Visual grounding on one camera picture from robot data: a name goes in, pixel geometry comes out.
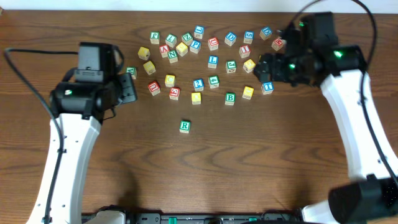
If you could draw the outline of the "yellow O block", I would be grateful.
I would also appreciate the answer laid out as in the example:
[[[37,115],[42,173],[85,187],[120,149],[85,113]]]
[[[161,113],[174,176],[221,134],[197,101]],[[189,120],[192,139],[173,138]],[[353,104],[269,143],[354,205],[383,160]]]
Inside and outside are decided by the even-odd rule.
[[[254,94],[254,88],[252,88],[250,86],[244,87],[243,95],[242,95],[242,97],[244,99],[250,100],[252,98],[253,94]]]

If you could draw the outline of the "green B block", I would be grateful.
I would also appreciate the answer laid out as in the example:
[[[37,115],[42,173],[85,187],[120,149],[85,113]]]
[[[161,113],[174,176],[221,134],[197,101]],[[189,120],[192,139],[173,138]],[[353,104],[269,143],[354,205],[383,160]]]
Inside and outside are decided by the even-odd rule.
[[[225,105],[233,106],[236,101],[236,94],[235,93],[226,93],[225,94]]]

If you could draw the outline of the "green R block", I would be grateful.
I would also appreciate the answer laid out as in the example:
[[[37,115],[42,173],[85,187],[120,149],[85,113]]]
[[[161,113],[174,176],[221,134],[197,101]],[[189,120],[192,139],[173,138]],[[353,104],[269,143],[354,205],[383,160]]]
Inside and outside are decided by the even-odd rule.
[[[180,126],[179,126],[179,131],[181,133],[189,133],[190,132],[190,127],[191,127],[191,122],[190,121],[181,121]]]

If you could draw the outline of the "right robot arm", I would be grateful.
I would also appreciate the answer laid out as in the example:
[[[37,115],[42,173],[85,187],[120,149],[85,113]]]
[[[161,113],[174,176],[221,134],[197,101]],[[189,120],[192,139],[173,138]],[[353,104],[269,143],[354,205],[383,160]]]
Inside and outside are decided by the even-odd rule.
[[[379,119],[368,63],[357,45],[340,45],[333,14],[319,12],[290,23],[282,54],[259,57],[254,74],[264,91],[275,82],[317,86],[336,119],[350,183],[301,211],[305,223],[366,223],[397,214],[397,156]]]

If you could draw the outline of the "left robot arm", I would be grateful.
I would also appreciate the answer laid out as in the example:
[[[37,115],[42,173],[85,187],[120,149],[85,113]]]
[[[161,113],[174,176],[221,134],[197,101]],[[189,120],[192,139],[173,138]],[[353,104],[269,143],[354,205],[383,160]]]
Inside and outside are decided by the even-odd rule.
[[[107,110],[137,100],[133,80],[121,73],[124,57],[111,44],[82,42],[78,66],[50,93],[50,144],[29,223],[81,223],[91,152]]]

